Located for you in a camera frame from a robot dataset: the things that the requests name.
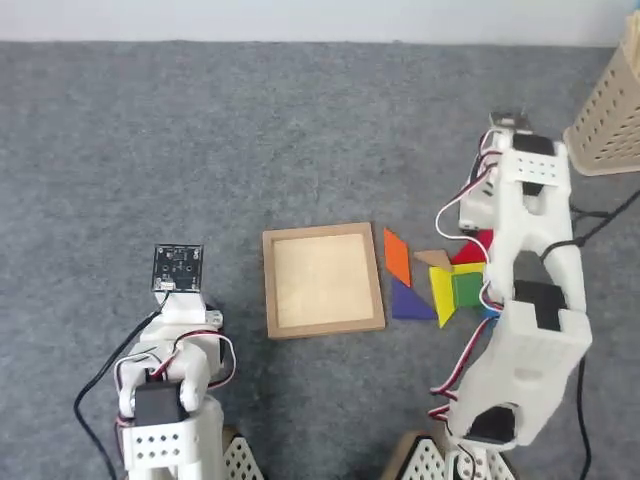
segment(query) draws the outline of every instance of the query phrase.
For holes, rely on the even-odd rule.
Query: purple triangle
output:
[[[398,320],[435,320],[436,312],[410,287],[391,278],[391,314]]]

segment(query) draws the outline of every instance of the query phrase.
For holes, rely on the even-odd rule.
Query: tan triangle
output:
[[[413,256],[427,265],[440,267],[447,272],[453,272],[449,255],[447,255],[447,252],[444,250],[422,250],[420,252],[414,252]]]

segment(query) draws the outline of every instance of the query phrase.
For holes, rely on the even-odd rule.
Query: green square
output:
[[[453,299],[456,307],[475,307],[480,305],[480,289],[482,288],[482,273],[461,273],[453,275]]]

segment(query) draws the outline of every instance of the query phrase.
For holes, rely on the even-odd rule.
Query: wooden tray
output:
[[[262,234],[270,338],[382,330],[370,223]]]

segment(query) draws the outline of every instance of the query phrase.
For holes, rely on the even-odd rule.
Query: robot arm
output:
[[[580,252],[572,239],[567,150],[561,142],[509,128],[485,136],[491,174],[461,200],[460,227],[492,228],[485,281],[503,305],[485,352],[451,400],[450,440],[471,449],[528,445],[556,410],[567,378],[592,337]],[[514,280],[521,251],[542,258],[551,283]]]
[[[222,314],[200,295],[201,252],[201,246],[156,247],[154,287],[162,313],[114,368],[129,480],[224,478],[224,417],[207,390],[231,379],[236,357],[219,332]],[[223,367],[223,342],[233,368],[212,381]]]

